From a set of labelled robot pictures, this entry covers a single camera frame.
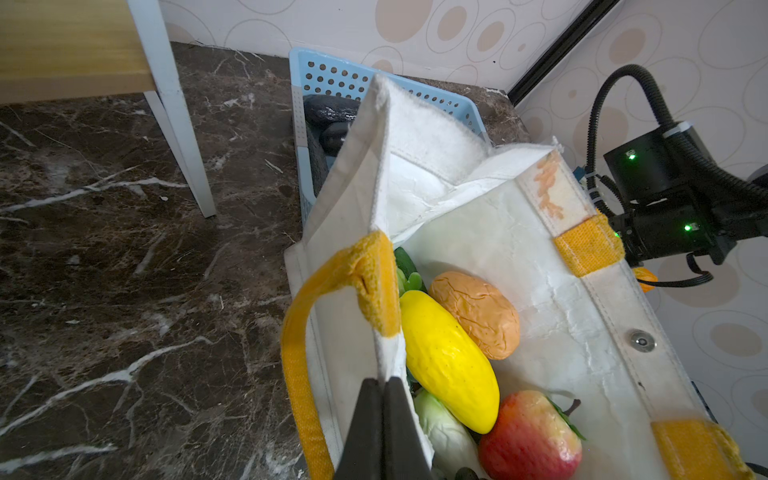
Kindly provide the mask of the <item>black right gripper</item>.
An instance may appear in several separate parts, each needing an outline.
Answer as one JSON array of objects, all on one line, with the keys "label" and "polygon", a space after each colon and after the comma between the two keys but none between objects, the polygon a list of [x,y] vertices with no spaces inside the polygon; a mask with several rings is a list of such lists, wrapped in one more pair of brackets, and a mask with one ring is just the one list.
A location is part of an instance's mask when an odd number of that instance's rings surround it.
[{"label": "black right gripper", "polygon": [[603,155],[624,212],[610,220],[632,267],[681,254],[717,265],[742,240],[767,235],[767,201],[726,184],[696,131],[659,127]]}]

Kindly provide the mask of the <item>white wooden two-tier shelf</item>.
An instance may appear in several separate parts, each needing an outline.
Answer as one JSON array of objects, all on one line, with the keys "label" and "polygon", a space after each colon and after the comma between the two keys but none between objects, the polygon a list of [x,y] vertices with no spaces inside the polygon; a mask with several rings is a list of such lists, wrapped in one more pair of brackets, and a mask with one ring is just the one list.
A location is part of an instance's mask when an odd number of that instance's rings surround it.
[{"label": "white wooden two-tier shelf", "polygon": [[141,93],[204,217],[216,213],[156,1],[4,1],[4,105]]}]

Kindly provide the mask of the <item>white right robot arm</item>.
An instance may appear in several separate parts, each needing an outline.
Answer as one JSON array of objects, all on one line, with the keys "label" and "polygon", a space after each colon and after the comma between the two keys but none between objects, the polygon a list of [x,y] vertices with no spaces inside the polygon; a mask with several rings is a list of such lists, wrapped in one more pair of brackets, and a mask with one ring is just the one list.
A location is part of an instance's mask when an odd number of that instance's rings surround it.
[{"label": "white right robot arm", "polygon": [[[605,153],[611,174],[596,171],[599,120],[612,87],[623,77],[637,81],[657,122],[656,129]],[[628,64],[608,76],[593,102],[584,166],[587,194],[622,242],[631,267],[684,255],[692,277],[641,280],[658,288],[691,288],[712,281],[698,258],[724,263],[741,240],[767,234],[767,171],[743,180],[720,168],[691,123],[676,121],[652,74]]]}]

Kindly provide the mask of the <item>small orange tangerine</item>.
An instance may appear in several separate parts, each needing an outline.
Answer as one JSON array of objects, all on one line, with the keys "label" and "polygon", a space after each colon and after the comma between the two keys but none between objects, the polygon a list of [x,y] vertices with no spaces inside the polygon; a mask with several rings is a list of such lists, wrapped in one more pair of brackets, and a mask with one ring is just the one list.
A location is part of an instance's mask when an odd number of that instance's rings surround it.
[{"label": "small orange tangerine", "polygon": [[633,268],[633,273],[644,293],[648,293],[655,288],[654,282],[657,282],[658,278],[650,270],[644,267],[636,267]]}]

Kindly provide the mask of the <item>green cucumber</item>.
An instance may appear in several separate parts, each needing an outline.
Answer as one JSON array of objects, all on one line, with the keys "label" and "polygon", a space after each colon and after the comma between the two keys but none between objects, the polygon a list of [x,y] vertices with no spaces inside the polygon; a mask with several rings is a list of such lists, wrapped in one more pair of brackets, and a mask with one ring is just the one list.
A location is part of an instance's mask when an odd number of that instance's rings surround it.
[{"label": "green cucumber", "polygon": [[396,248],[394,256],[396,266],[403,273],[405,280],[408,280],[413,273],[418,272],[415,263],[403,247]]}]

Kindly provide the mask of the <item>red apple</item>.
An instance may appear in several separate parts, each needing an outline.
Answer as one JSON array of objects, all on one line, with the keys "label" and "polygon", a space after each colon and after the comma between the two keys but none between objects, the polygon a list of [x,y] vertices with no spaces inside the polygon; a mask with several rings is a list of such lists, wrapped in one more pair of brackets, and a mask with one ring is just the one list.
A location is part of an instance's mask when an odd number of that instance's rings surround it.
[{"label": "red apple", "polygon": [[478,456],[492,479],[569,479],[582,461],[584,440],[568,412],[539,391],[523,390],[502,401]]}]

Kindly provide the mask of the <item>white grocery bag yellow handles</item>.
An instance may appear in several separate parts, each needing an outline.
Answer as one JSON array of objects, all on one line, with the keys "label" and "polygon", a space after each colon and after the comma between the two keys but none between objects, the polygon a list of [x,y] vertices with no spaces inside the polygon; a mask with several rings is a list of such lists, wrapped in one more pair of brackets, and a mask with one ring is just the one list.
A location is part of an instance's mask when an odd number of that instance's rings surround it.
[{"label": "white grocery bag yellow handles", "polygon": [[752,479],[549,145],[372,79],[285,255],[313,479]]}]

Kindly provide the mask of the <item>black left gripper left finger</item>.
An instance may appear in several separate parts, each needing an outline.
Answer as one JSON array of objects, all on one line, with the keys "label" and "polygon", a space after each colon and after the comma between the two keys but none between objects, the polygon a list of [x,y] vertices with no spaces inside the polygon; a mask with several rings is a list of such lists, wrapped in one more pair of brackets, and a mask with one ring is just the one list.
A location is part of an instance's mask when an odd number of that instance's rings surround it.
[{"label": "black left gripper left finger", "polygon": [[382,479],[383,419],[383,394],[379,382],[367,378],[359,390],[335,480]]}]

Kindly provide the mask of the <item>green leafy vegetable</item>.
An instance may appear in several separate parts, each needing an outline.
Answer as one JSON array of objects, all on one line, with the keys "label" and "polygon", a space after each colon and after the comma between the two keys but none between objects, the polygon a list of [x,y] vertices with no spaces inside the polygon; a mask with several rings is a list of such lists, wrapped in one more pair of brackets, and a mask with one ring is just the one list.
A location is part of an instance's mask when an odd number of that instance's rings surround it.
[{"label": "green leafy vegetable", "polygon": [[422,277],[418,272],[412,272],[409,276],[406,276],[402,270],[397,269],[396,273],[398,292],[400,297],[409,291],[421,291],[424,293],[427,292]]}]

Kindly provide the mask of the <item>yellow mango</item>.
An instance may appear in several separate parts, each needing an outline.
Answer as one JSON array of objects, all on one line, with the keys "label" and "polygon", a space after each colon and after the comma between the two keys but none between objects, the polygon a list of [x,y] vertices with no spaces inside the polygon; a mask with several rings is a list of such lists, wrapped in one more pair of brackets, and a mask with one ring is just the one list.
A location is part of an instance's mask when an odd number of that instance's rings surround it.
[{"label": "yellow mango", "polygon": [[490,361],[458,321],[432,297],[400,297],[406,365],[415,380],[464,426],[486,434],[495,425],[500,389]]}]

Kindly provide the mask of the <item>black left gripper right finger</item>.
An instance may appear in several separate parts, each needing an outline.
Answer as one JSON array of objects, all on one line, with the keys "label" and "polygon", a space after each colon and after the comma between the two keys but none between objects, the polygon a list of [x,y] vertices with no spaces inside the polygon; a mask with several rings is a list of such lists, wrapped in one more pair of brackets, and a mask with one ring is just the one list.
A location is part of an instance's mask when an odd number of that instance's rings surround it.
[{"label": "black left gripper right finger", "polygon": [[387,480],[432,478],[409,398],[399,377],[387,381],[383,393],[383,478]]}]

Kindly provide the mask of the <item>tan wrinkled potato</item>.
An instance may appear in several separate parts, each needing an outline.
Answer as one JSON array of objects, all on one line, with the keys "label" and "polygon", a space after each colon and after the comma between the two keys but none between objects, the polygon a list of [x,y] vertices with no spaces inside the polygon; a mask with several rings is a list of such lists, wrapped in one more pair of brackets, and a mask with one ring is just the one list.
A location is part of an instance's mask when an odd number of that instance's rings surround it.
[{"label": "tan wrinkled potato", "polygon": [[495,286],[459,271],[438,275],[429,295],[451,313],[490,360],[504,360],[519,346],[520,317]]}]

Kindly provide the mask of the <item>dark eggplant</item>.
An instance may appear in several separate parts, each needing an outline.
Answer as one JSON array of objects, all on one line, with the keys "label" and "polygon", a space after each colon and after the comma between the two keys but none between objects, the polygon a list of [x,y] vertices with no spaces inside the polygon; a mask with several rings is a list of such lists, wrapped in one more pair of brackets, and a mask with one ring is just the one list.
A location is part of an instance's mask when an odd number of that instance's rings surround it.
[{"label": "dark eggplant", "polygon": [[345,144],[351,124],[361,102],[330,95],[308,95],[303,98],[304,114],[311,133],[328,156],[336,156]]}]

